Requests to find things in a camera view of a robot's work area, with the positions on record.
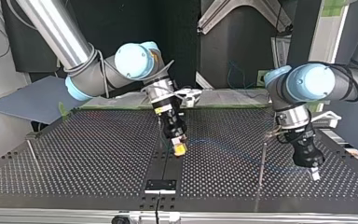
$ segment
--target metal rod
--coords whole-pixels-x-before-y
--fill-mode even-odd
[[[28,140],[28,139],[27,139],[27,144],[28,144],[28,148],[31,150],[32,158],[33,158],[34,160],[37,160],[37,157],[36,157],[36,155],[34,154],[34,148],[33,148],[33,146],[32,146],[32,143],[31,143],[31,141]]]
[[[267,143],[264,143],[263,151],[261,153],[260,175],[258,177],[258,186],[260,188],[263,186],[263,174],[264,174],[264,164],[266,162],[266,154],[267,154]]]
[[[65,68],[75,68],[89,59],[91,46],[69,16],[61,0],[17,2]]]

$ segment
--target metal plate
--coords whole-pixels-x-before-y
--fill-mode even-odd
[[[38,160],[26,148],[0,161],[0,198],[26,197],[26,207],[139,209],[158,142],[152,111],[77,112],[33,142]]]
[[[174,210],[358,214],[358,160],[322,133],[315,140],[326,157],[321,180],[312,181],[308,169],[293,164],[290,145],[271,138],[260,188],[264,135],[273,129],[271,111],[193,110],[186,121],[188,152],[182,161],[167,164],[181,172],[164,176],[180,179],[180,192],[174,202],[168,200]]]
[[[37,161],[26,147],[0,160],[0,207],[358,214],[358,160],[325,135],[321,180],[269,139],[260,188],[269,109],[192,109],[186,122],[188,152],[175,158],[150,110],[78,111],[33,142]],[[144,195],[159,178],[177,180],[177,193]]]

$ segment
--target gray panel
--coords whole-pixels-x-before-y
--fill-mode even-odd
[[[68,93],[64,79],[45,77],[0,98],[0,113],[50,124],[62,116],[60,103],[67,111],[84,104]]]
[[[337,63],[347,64],[358,43],[358,1],[348,10],[345,26],[337,51]],[[358,103],[332,102],[324,110],[332,110],[342,117],[335,132],[358,149]]]

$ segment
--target metal bracket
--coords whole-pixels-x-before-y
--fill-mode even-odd
[[[338,116],[333,111],[324,111],[312,113],[311,121],[314,128],[332,129],[337,127],[340,119],[342,119],[342,117]]]
[[[273,26],[277,25],[278,14],[280,14],[277,25],[279,32],[283,32],[292,23],[278,0],[214,0],[199,21],[199,33],[208,34],[217,23],[237,7],[254,7]]]
[[[187,108],[194,107],[196,103],[199,102],[202,90],[197,89],[181,89],[175,92],[179,95],[184,95],[185,100],[182,102],[182,105],[185,105]]]

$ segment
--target end effector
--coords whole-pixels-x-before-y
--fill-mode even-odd
[[[320,77],[327,81],[321,83]],[[285,66],[269,72],[265,82],[281,126],[282,136],[278,140],[293,146],[295,165],[319,167],[324,163],[324,154],[314,145],[315,131],[305,102],[323,99],[333,90],[333,72],[322,64],[307,64],[297,69]]]
[[[313,144],[312,117],[304,104],[320,100],[357,102],[358,67],[330,63],[284,66],[269,72],[265,82],[284,143],[295,149],[295,164],[320,166],[324,156]]]
[[[176,97],[168,74],[173,61],[165,65],[156,43],[144,42],[125,44],[117,50],[116,55],[103,62],[104,64],[101,64],[95,60],[96,68],[91,66],[66,79],[65,83],[71,95],[77,100],[88,100],[105,92],[105,81],[110,91],[133,81],[143,81],[144,90],[162,123],[162,131],[172,141],[175,155],[184,155],[187,127],[179,117],[182,102]],[[103,69],[99,69],[99,66],[104,65],[105,74]]]

